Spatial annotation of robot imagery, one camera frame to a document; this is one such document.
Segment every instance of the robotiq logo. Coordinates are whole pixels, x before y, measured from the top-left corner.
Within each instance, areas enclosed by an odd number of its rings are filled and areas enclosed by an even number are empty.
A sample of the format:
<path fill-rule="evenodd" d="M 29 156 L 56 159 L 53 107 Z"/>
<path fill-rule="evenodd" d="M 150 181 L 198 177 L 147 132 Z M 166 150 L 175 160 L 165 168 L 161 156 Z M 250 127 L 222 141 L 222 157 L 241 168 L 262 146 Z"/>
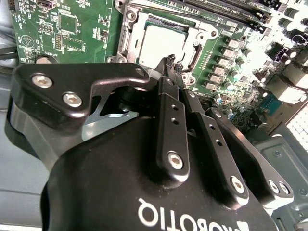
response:
<path fill-rule="evenodd" d="M 192 216 L 188 214 L 183 214 L 180 217 L 180 229 L 179 229 L 178 227 L 176 227 L 175 213 L 173 210 L 170 210 L 171 224 L 170 226 L 166 227 L 165 209 L 163 207 L 160 207 L 160 213 L 158 214 L 157 209 L 151 203 L 145 202 L 145 200 L 143 200 L 142 198 L 139 198 L 139 202 L 141 202 L 141 205 L 139 206 L 139 209 L 138 209 L 138 216 L 139 216 L 141 223 L 147 227 L 154 227 L 155 225 L 157 225 L 159 217 L 160 217 L 160 229 L 167 230 L 167 231 L 188 231 L 184 225 L 185 220 L 188 220 L 193 225 L 192 231 L 249 231 L 247 222 L 237 221 L 238 228 L 233 230 L 231 227 L 226 227 L 225 225 L 219 225 L 215 222 L 208 223 L 204 219 L 198 219 L 197 221 L 195 221 L 192 218 Z M 152 211 L 154 215 L 154 216 L 151 216 L 153 217 L 152 220 L 146 220 L 144 218 L 143 216 L 144 209 L 150 209 Z"/>

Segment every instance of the black cable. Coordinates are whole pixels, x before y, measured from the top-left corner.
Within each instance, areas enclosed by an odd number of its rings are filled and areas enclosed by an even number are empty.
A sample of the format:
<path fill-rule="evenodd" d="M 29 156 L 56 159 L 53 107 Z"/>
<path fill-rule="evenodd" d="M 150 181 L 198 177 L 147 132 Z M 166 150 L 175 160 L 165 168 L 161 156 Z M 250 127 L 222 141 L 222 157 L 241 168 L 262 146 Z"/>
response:
<path fill-rule="evenodd" d="M 5 77 L 11 77 L 12 72 L 13 72 L 13 68 L 0 65 L 0 75 L 5 76 Z"/>
<path fill-rule="evenodd" d="M 17 52 L 17 47 L 4 47 L 0 48 L 0 55 L 7 54 L 7 53 L 15 53 Z"/>
<path fill-rule="evenodd" d="M 16 40 L 6 34 L 4 34 L 3 32 L 0 31 L 0 38 L 4 39 L 4 40 L 7 40 L 9 42 L 12 42 L 12 43 L 16 43 Z"/>
<path fill-rule="evenodd" d="M 7 60 L 7 59 L 17 59 L 17 53 L 10 53 L 10 54 L 0 54 L 0 60 Z"/>

